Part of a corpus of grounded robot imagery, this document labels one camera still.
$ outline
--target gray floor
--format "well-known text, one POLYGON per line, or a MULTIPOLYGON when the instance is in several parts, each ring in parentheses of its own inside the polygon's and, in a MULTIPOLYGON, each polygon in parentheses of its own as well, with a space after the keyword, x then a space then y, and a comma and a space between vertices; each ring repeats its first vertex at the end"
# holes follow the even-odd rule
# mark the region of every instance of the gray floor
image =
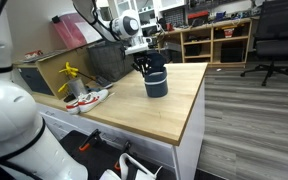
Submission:
POLYGON ((262 87, 264 73, 242 78, 242 71, 207 72, 198 168, 227 179, 288 180, 288 77, 274 74, 262 87))

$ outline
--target shoe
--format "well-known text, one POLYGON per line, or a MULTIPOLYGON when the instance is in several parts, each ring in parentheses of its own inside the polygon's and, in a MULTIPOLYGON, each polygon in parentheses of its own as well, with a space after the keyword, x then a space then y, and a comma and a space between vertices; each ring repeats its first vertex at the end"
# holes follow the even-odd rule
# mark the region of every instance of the shoe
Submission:
POLYGON ((76 115, 80 112, 80 107, 78 106, 78 99, 74 99, 66 104, 66 110, 69 114, 76 115))
POLYGON ((103 89, 99 92, 90 92, 79 97, 78 106, 81 112, 85 113, 93 109, 108 96, 108 90, 103 89))

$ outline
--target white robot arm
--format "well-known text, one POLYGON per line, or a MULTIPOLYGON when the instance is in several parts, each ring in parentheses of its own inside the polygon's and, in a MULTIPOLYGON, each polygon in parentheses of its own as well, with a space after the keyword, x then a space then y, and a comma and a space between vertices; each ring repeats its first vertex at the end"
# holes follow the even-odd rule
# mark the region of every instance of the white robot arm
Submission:
MULTIPOLYGON (((33 97, 10 81, 12 43, 3 11, 6 1, 0 0, 0 166, 15 179, 87 179, 87 169, 72 159, 45 127, 33 97)), ((73 2, 78 12, 109 41, 139 37, 140 42, 140 27, 132 17, 136 12, 125 12, 127 15, 105 22, 97 14, 95 0, 73 2)), ((138 43, 128 50, 139 52, 145 46, 138 43)))
POLYGON ((109 41, 125 40, 135 36, 139 31, 137 20, 132 14, 124 13, 121 17, 112 21, 103 21, 101 14, 98 13, 96 0, 73 0, 77 12, 91 25, 98 33, 109 41))
POLYGON ((128 40, 125 54, 133 54, 148 50, 148 44, 143 41, 138 13, 134 10, 126 10, 123 14, 112 21, 104 21, 96 6, 96 0, 73 0, 77 12, 97 30, 103 38, 115 42, 128 40))

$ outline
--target wooden table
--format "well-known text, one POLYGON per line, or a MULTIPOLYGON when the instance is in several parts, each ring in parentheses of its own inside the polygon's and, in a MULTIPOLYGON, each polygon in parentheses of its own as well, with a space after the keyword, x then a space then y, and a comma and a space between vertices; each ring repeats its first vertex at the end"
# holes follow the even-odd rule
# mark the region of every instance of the wooden table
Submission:
MULTIPOLYGON (((204 134, 203 80, 207 63, 167 64, 166 68, 169 90, 166 96, 149 98, 142 76, 133 71, 114 84, 109 91, 115 94, 104 103, 88 113, 79 116, 67 115, 65 119, 84 118, 89 122, 130 134, 128 138, 136 136, 169 147, 173 163, 161 162, 163 159, 157 163, 164 166, 170 164, 169 168, 174 168, 177 179, 189 180, 194 178, 204 134)), ((37 103, 61 110, 63 113, 65 111, 65 103, 62 100, 40 94, 33 94, 33 97, 37 103)))

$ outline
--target office chair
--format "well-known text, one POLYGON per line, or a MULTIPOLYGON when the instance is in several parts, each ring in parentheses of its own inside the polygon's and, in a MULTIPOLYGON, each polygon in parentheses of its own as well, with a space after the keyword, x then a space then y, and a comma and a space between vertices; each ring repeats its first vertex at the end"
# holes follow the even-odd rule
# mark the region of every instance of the office chair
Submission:
POLYGON ((267 71, 262 86, 274 72, 288 76, 288 66, 275 66, 276 57, 288 56, 288 0, 275 0, 263 3, 262 11, 255 34, 255 46, 257 56, 271 60, 270 65, 260 64, 246 73, 267 71))

